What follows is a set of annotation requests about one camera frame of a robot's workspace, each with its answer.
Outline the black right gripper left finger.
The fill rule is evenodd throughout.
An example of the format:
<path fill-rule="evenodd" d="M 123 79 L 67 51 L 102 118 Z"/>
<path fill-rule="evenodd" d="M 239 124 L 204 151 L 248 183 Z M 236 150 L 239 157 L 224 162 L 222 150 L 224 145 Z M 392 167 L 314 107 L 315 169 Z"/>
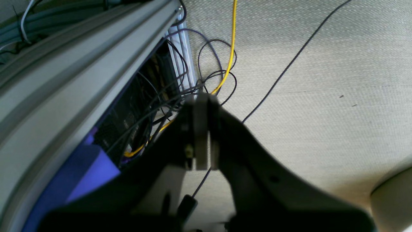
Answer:
<path fill-rule="evenodd" d="M 186 97 L 174 121 L 116 178 L 48 213 L 39 232 L 181 232 L 177 209 L 193 140 Z"/>

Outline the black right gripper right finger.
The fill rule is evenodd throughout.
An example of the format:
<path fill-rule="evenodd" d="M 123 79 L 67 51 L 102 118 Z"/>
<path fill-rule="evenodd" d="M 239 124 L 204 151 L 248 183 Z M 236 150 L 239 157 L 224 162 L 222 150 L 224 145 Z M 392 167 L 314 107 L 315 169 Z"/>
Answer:
<path fill-rule="evenodd" d="M 236 117 L 209 96 L 218 168 L 230 184 L 235 215 L 228 232 L 375 232 L 369 215 L 309 184 L 267 152 Z"/>

